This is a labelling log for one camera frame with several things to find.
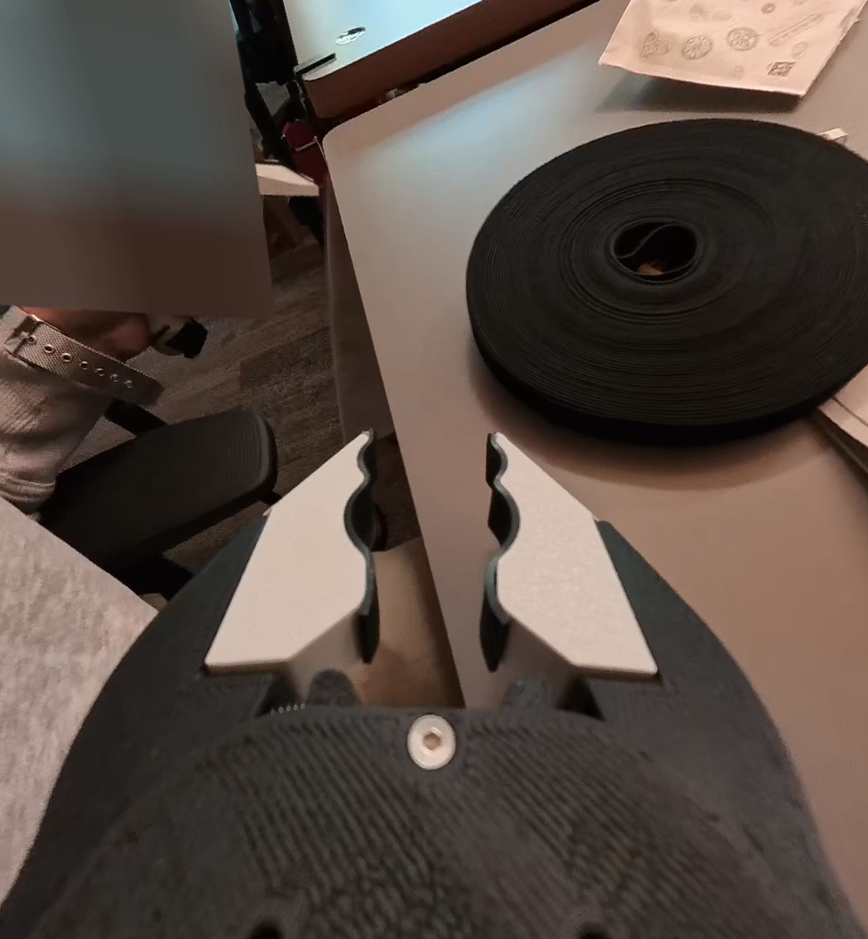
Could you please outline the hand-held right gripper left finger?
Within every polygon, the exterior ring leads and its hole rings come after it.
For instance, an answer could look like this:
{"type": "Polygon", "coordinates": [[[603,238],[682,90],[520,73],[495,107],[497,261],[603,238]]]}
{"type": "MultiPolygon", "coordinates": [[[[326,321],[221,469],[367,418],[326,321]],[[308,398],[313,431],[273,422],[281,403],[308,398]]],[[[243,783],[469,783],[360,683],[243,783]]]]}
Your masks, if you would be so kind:
{"type": "Polygon", "coordinates": [[[277,673],[298,694],[381,642],[375,434],[362,431],[266,513],[206,653],[212,675],[277,673]]]}

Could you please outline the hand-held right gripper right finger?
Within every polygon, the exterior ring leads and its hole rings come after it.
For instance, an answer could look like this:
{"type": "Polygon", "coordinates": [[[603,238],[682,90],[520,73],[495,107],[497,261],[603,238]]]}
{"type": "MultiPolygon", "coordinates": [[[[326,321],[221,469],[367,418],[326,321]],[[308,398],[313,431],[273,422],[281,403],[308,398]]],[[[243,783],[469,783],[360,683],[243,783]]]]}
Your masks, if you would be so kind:
{"type": "Polygon", "coordinates": [[[535,676],[563,700],[581,679],[659,677],[596,517],[503,433],[486,444],[480,649],[501,691],[535,676]]]}

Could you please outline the large printed paper bag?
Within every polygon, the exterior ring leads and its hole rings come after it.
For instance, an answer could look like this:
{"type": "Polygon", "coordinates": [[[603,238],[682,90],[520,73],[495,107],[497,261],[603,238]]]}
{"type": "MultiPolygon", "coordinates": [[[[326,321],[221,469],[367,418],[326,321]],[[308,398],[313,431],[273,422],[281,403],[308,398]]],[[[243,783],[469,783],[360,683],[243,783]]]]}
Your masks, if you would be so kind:
{"type": "Polygon", "coordinates": [[[631,1],[599,64],[710,88],[804,97],[865,1],[631,1]]]}

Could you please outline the person's left hand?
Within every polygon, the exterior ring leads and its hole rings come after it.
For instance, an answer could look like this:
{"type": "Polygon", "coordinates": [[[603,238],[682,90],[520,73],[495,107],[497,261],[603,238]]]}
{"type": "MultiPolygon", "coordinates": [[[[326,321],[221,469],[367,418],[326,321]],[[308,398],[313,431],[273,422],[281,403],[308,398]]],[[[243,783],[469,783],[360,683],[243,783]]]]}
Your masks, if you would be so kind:
{"type": "Polygon", "coordinates": [[[128,361],[151,345],[150,323],[140,313],[106,313],[101,322],[97,347],[105,355],[128,361]]]}

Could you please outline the black office chair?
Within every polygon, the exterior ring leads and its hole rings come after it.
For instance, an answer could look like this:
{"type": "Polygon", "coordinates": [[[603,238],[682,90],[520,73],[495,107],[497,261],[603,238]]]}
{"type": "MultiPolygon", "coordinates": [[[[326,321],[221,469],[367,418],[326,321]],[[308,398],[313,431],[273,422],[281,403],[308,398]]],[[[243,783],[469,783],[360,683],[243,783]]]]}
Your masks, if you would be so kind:
{"type": "Polygon", "coordinates": [[[41,525],[135,593],[170,600],[192,574],[166,552],[279,499],[274,432],[247,408],[171,425],[109,418],[136,434],[60,473],[41,525]]]}

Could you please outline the red plastic crate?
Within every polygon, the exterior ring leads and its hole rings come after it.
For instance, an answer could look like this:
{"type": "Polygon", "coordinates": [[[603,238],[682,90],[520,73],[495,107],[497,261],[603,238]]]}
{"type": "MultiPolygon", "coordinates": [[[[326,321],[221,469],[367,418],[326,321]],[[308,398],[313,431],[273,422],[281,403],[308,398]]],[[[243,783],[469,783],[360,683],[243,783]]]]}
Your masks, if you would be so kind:
{"type": "Polygon", "coordinates": [[[317,130],[308,120],[296,119],[285,123],[283,136],[295,170],[321,185],[327,175],[327,163],[317,130]]]}

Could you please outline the black tripod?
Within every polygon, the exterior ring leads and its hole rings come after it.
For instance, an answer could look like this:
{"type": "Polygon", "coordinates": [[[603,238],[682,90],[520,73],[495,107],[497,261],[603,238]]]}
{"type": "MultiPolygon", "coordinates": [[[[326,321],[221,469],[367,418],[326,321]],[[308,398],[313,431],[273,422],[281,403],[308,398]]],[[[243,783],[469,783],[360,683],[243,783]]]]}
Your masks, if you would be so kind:
{"type": "Polygon", "coordinates": [[[229,7],[240,56],[245,106],[260,133],[264,153],[273,161],[295,170],[283,136],[284,125],[296,119],[313,122],[312,111],[297,74],[298,55],[285,3],[230,1],[229,7]],[[269,84],[276,84],[287,94],[284,109],[278,116],[274,116],[259,88],[269,84]]]}

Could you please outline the person's grey hoodie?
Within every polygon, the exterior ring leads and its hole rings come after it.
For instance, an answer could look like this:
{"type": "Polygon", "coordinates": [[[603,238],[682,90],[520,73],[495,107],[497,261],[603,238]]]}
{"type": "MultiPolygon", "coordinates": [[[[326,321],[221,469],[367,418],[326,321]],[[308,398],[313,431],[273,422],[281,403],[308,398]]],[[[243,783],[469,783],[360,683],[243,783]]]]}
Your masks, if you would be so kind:
{"type": "Polygon", "coordinates": [[[0,497],[0,904],[81,724],[155,614],[0,497]]]}

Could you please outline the white desk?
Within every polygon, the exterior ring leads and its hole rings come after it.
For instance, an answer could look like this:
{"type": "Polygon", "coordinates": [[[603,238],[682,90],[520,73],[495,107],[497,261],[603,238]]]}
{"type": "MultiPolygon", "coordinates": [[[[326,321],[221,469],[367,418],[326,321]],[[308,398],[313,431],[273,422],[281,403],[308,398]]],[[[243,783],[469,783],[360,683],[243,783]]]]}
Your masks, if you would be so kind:
{"type": "Polygon", "coordinates": [[[329,128],[589,1],[287,1],[299,86],[329,128]]]}

